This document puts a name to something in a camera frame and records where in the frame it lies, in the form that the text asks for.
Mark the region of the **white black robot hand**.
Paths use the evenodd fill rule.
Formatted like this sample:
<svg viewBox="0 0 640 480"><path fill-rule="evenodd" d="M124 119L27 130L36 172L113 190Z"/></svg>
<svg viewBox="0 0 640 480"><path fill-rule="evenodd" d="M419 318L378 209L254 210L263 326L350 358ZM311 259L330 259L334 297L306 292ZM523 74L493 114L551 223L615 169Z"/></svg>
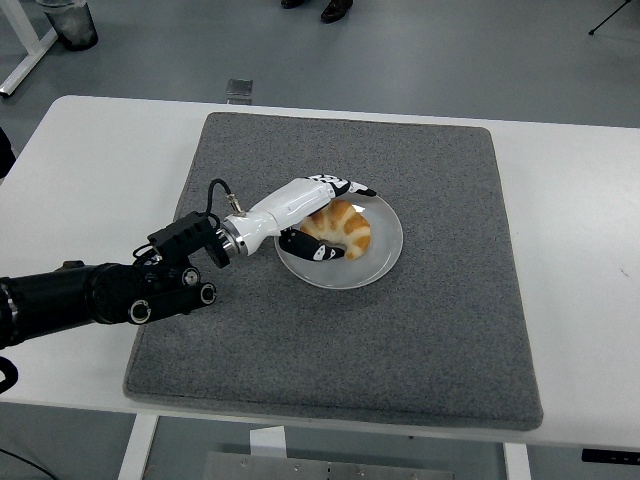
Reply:
<svg viewBox="0 0 640 480"><path fill-rule="evenodd" d="M346 193L374 197L359 183L332 175L296 178L254 205L229 215L222 224L229 244L242 255L255 253L268 237L307 261L355 260L369 249L371 227Z"/></svg>

